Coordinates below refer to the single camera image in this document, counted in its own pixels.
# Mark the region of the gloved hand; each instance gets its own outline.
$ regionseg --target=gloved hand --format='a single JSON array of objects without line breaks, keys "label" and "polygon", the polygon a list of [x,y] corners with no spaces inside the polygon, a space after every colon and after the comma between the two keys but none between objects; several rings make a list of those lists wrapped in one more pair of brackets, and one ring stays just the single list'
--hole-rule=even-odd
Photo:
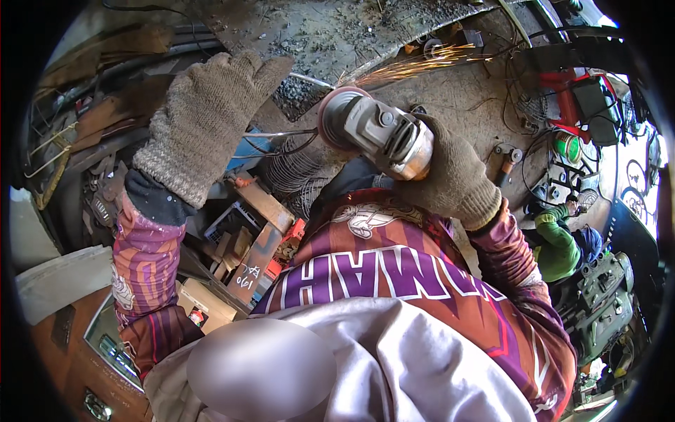
[{"label": "gloved hand", "polygon": [[242,133],[293,66],[292,57],[262,62],[253,51],[219,53],[175,77],[150,122],[151,139],[136,168],[201,208],[223,175]]},{"label": "gloved hand", "polygon": [[482,228],[497,215],[502,193],[485,175],[485,164],[464,139],[428,115],[415,114],[434,134],[429,174],[424,180],[396,182],[402,199],[440,214],[455,217],[465,230]]}]

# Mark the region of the grinding disc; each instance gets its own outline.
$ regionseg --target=grinding disc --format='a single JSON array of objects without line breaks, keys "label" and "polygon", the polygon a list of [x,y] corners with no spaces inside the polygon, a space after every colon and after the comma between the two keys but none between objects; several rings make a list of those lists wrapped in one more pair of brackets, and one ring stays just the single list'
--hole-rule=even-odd
[{"label": "grinding disc", "polygon": [[[324,128],[323,115],[327,108],[329,110],[328,112],[330,112],[331,110],[336,109],[337,106],[341,105],[342,103],[349,103],[349,101],[351,101],[356,96],[372,98],[369,93],[361,88],[356,88],[355,86],[343,86],[326,95],[319,105],[319,121],[317,122],[319,136],[321,139],[323,139],[323,142],[326,142],[326,144],[328,144],[330,147],[339,151],[356,151],[357,147],[356,145],[352,145],[347,140],[337,139],[335,137],[334,131],[331,128]],[[329,106],[331,100],[337,101],[338,104],[333,103]]]}]

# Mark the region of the sparks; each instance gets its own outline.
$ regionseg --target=sparks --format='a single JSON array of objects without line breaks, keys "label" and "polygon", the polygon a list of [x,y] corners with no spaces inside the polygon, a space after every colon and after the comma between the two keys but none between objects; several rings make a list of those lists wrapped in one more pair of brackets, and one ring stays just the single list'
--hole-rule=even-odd
[{"label": "sparks", "polygon": [[473,44],[467,45],[449,45],[439,46],[433,52],[434,58],[416,61],[416,59],[408,59],[399,63],[393,63],[383,68],[375,70],[367,75],[357,78],[354,82],[357,86],[366,86],[374,84],[383,84],[386,82],[395,82],[405,78],[416,78],[420,74],[429,72],[438,68],[446,68],[467,61],[486,60],[489,57],[469,57],[466,49],[474,47]]}]

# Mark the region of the sleeve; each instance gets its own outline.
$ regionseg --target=sleeve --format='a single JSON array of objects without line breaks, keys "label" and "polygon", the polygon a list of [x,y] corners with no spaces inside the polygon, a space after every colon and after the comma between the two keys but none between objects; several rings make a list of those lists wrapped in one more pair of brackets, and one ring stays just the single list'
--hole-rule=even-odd
[{"label": "sleeve", "polygon": [[560,316],[551,307],[548,286],[532,250],[509,212],[508,200],[502,199],[499,213],[487,226],[469,232],[468,237],[478,254],[481,279],[502,291],[523,313],[545,320],[548,329],[569,341]]},{"label": "sleeve", "polygon": [[546,242],[556,248],[572,251],[576,248],[574,238],[558,225],[558,220],[567,216],[567,206],[565,204],[556,205],[555,207],[540,213],[535,218],[535,225],[537,227],[537,233],[539,233]]},{"label": "sleeve", "polygon": [[119,336],[141,381],[173,351],[203,336],[176,305],[185,222],[196,210],[164,186],[129,171],[113,246],[113,296]]}]

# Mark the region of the hand tool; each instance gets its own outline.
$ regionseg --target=hand tool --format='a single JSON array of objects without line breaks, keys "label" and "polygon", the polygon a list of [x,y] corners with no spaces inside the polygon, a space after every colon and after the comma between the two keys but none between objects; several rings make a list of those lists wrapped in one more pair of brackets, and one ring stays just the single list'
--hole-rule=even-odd
[{"label": "hand tool", "polygon": [[319,105],[319,134],[340,151],[358,151],[395,180],[429,173],[434,135],[412,114],[355,86],[329,93]]},{"label": "hand tool", "polygon": [[522,150],[513,148],[509,144],[501,143],[498,144],[493,151],[495,154],[504,155],[504,163],[495,178],[495,186],[502,188],[506,185],[506,182],[509,181],[509,175],[511,174],[513,167],[522,160]]}]

